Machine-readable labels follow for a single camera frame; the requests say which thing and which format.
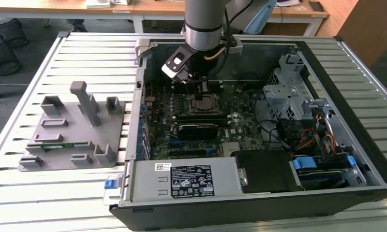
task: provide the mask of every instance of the motherboard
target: motherboard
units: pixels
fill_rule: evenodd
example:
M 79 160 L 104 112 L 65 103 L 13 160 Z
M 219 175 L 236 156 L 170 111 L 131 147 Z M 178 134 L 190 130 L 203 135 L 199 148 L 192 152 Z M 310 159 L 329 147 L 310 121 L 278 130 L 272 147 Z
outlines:
M 216 91 L 200 98 L 188 85 L 147 88 L 152 160 L 230 156 L 222 145 L 263 149 L 252 114 L 256 90 L 242 82 L 215 84 Z

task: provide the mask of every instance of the green motherboard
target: green motherboard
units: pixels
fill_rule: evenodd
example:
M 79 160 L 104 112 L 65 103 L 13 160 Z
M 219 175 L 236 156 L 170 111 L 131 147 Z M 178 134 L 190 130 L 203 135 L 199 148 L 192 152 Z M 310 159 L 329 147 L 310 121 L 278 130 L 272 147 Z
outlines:
M 246 90 L 244 84 L 238 82 L 222 83 L 220 93 L 212 94 L 218 102 L 219 111 L 230 118 L 226 127 L 218 128 L 218 136 L 210 140 L 180 141 L 172 133 L 174 116 L 190 114 L 190 99 L 194 94 L 175 94 L 163 88 L 152 93 L 148 99 L 150 134 L 151 134 L 151 160 L 196 158 L 190 154 L 172 156 L 178 151 L 207 151 L 207 157 L 220 157 L 218 147 L 226 142 L 238 142 L 240 150 L 263 149 L 263 138 L 252 114 L 252 102 L 256 91 Z

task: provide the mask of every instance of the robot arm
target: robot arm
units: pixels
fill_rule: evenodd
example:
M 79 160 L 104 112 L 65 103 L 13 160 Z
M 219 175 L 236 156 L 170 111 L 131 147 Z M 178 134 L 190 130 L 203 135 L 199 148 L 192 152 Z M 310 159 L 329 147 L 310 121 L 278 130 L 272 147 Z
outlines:
M 163 72 L 183 83 L 202 83 L 212 78 L 226 63 L 230 45 L 230 21 L 236 28 L 250 28 L 258 21 L 260 28 L 267 22 L 276 0 L 186 0 L 186 44 L 178 48 L 162 67 Z M 251 15 L 239 15 L 247 11 Z M 224 43 L 222 43 L 223 21 L 226 18 Z M 218 57 L 226 53 L 222 67 L 216 74 L 210 71 L 216 67 Z

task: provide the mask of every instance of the wastebasket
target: wastebasket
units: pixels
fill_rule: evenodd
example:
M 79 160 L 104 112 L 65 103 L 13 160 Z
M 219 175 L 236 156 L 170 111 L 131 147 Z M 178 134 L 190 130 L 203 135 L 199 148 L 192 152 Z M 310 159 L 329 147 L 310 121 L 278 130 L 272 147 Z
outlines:
M 17 72 L 21 64 L 13 50 L 5 43 L 5 36 L 0 34 L 0 76 L 8 76 Z
M 11 48 L 19 48 L 28 44 L 21 23 L 16 18 L 0 18 L 0 34 L 5 36 L 5 42 Z

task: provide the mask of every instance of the slotted metal table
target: slotted metal table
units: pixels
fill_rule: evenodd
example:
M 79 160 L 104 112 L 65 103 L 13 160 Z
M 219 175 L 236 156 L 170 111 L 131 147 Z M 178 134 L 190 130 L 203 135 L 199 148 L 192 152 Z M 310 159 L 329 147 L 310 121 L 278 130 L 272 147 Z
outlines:
M 0 231 L 103 231 L 126 232 L 126 225 L 111 215 L 102 198 L 104 180 L 123 172 L 124 154 L 114 168 L 21 173 L 19 160 L 35 132 L 43 109 L 41 100 L 69 94 L 72 81 L 88 83 L 96 101 L 118 96 L 126 101 L 120 148 L 127 147 L 128 123 L 138 66 L 135 45 L 140 38 L 182 39 L 172 34 L 71 33 L 57 38 L 0 135 Z M 345 42 L 333 38 L 239 36 L 240 39 L 305 40 L 370 135 L 387 157 L 387 90 Z M 314 79 L 313 86 L 325 96 Z M 361 204 L 330 217 L 243 223 L 179 231 L 387 231 L 387 199 Z

